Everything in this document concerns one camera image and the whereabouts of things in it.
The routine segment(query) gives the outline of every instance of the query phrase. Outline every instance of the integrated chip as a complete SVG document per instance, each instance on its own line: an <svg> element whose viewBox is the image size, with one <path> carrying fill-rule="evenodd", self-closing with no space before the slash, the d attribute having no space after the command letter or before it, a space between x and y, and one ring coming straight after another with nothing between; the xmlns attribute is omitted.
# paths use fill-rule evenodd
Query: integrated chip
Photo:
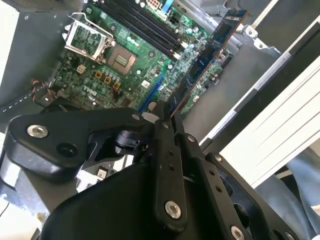
<svg viewBox="0 0 320 240"><path fill-rule="evenodd" d="M131 103L131 100L129 98L125 98L123 102L121 103L122 107L128 107Z"/></svg>
<svg viewBox="0 0 320 240"><path fill-rule="evenodd" d="M122 46L117 45L109 58L108 64L120 73L127 75L137 57Z"/></svg>

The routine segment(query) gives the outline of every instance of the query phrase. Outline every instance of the mounting hole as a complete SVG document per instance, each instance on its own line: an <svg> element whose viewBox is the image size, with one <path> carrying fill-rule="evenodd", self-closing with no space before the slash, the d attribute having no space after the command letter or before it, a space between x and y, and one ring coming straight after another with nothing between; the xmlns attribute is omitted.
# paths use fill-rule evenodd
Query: mounting hole
<svg viewBox="0 0 320 240"><path fill-rule="evenodd" d="M168 167L169 167L169 170L170 170L170 171L172 171L172 172L174 172L174 171L175 171L175 167L174 167L172 164L169 164L169 166L168 166Z"/></svg>
<svg viewBox="0 0 320 240"><path fill-rule="evenodd" d="M215 186L215 189L219 192L219 193L222 193L222 189L218 186Z"/></svg>
<svg viewBox="0 0 320 240"><path fill-rule="evenodd" d="M250 225L249 215L247 211L239 204L233 205L236 213L238 214L238 217L242 223L242 226L246 229Z"/></svg>
<svg viewBox="0 0 320 240"><path fill-rule="evenodd" d="M73 158L78 154L78 149L71 143L60 143L56 146L56 151L63 157Z"/></svg>

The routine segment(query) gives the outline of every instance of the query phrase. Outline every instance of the blue fabric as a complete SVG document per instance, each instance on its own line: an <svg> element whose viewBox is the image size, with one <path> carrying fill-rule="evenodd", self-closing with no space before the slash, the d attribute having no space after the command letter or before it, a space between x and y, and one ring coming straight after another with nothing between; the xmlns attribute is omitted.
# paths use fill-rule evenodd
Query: blue fabric
<svg viewBox="0 0 320 240"><path fill-rule="evenodd" d="M308 147L287 167L296 180L301 201L274 175L255 190L301 240L310 240L320 234L320 216L311 208L320 205L320 158Z"/></svg>

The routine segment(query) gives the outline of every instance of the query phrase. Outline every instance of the wire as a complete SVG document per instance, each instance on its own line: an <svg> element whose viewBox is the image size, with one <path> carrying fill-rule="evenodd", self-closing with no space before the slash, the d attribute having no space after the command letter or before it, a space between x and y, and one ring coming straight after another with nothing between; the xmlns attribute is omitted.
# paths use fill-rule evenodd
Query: wire
<svg viewBox="0 0 320 240"><path fill-rule="evenodd" d="M0 218L1 216L4 214L4 212L7 210L7 208L9 207L10 203L8 202L8 204L6 205L6 207L3 209L3 211L0 214Z"/></svg>

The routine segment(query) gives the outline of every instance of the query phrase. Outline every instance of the gray metal surface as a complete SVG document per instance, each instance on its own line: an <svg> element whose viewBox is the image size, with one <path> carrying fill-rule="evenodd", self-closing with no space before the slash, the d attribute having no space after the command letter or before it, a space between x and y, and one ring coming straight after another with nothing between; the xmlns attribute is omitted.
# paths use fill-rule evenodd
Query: gray metal surface
<svg viewBox="0 0 320 240"><path fill-rule="evenodd" d="M64 49L68 11L20 13L0 86L0 107L22 96L32 79L48 80Z"/></svg>
<svg viewBox="0 0 320 240"><path fill-rule="evenodd" d="M319 14L320 1L279 0L256 28L258 37L283 53Z"/></svg>
<svg viewBox="0 0 320 240"><path fill-rule="evenodd" d="M183 120L184 129L199 142L259 80L276 58L243 45L220 76Z"/></svg>

